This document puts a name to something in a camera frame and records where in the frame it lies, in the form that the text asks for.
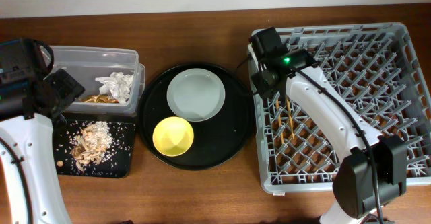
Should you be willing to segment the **wooden chopstick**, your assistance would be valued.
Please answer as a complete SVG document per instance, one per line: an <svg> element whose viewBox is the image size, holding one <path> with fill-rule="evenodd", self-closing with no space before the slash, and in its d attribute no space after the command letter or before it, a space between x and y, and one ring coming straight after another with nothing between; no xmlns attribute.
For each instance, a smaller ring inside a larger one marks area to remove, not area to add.
<svg viewBox="0 0 431 224"><path fill-rule="evenodd" d="M280 102L281 102L281 97L276 101L276 104L275 104L277 112L279 112L280 109L282 110L282 107L280 106ZM280 141L281 141L281 144L283 145L284 144L284 126L283 126L283 123L282 123L282 120L281 120L281 113L278 114L277 123L279 125L278 130L280 132L280 134L279 134L280 135L279 136L280 137Z"/></svg>
<svg viewBox="0 0 431 224"><path fill-rule="evenodd" d="M287 110L288 110L288 120L289 120L291 138L292 138L292 140L294 140L295 139L295 134L294 134L294 124L293 124L293 119L292 119L292 109L291 109L291 106L290 106L289 98L287 96L286 96L286 107L287 107Z"/></svg>

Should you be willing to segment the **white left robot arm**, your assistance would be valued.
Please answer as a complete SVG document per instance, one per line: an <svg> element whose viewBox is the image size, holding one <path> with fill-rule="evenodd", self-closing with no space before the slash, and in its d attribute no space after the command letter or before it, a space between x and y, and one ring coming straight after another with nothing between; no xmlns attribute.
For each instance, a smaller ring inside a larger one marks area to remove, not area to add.
<svg viewBox="0 0 431 224"><path fill-rule="evenodd" d="M1 164L13 223L70 223L53 156L53 124L84 91L63 69L1 86Z"/></svg>

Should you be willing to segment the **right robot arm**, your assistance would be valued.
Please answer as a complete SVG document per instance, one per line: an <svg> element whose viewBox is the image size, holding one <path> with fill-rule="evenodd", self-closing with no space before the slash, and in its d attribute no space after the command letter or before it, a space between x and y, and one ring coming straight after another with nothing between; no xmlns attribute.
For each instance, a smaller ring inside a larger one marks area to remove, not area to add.
<svg viewBox="0 0 431 224"><path fill-rule="evenodd" d="M333 181L335 202L319 223L384 223L382 207L406 192L407 147L368 124L334 90L314 57L304 49L255 53L253 85L262 98L287 96L329 140L341 161Z"/></svg>

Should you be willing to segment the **food scraps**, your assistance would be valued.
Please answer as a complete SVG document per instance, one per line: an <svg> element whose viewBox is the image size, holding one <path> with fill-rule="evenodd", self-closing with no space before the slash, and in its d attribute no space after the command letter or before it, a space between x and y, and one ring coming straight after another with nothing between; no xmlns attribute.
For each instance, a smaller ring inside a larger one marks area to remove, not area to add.
<svg viewBox="0 0 431 224"><path fill-rule="evenodd" d="M84 171L91 163L99 165L107 156L108 149L114 146L114 139L106 122L91 123L78 130L71 140L72 159L80 171ZM61 161L55 161L55 167L63 166Z"/></svg>

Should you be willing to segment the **white tissue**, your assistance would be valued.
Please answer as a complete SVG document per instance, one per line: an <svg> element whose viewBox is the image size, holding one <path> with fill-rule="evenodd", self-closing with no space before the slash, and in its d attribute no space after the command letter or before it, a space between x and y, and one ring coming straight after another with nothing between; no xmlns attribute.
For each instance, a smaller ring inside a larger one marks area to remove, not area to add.
<svg viewBox="0 0 431 224"><path fill-rule="evenodd" d="M122 72L113 72L108 77L97 77L95 81L101 83L100 94L107 94L124 104L130 97L131 85L134 75L125 75Z"/></svg>

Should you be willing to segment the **gold brown snack wrapper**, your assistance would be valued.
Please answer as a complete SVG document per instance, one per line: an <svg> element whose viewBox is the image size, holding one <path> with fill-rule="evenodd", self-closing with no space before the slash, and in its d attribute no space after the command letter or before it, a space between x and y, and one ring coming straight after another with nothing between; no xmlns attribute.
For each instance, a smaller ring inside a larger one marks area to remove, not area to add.
<svg viewBox="0 0 431 224"><path fill-rule="evenodd" d="M80 99L80 102L84 103L104 103L104 104L118 104L118 100L114 97L102 94L102 95L92 95L92 96L86 96L82 99Z"/></svg>

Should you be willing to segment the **grey plate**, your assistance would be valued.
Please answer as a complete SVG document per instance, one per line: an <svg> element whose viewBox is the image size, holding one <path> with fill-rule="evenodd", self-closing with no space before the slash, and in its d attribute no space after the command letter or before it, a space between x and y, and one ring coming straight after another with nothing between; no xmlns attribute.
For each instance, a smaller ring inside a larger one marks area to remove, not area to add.
<svg viewBox="0 0 431 224"><path fill-rule="evenodd" d="M213 72L192 68L178 73L168 85L166 99L175 115L189 122L214 117L224 105L226 91Z"/></svg>

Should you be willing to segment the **yellow bowl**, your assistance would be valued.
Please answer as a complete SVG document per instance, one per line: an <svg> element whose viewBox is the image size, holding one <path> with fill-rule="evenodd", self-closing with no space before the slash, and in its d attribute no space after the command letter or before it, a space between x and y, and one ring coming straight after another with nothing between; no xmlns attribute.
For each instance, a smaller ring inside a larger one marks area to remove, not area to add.
<svg viewBox="0 0 431 224"><path fill-rule="evenodd" d="M194 141L193 127L177 116L165 118L156 125L152 141L157 152L167 157L177 157L191 148Z"/></svg>

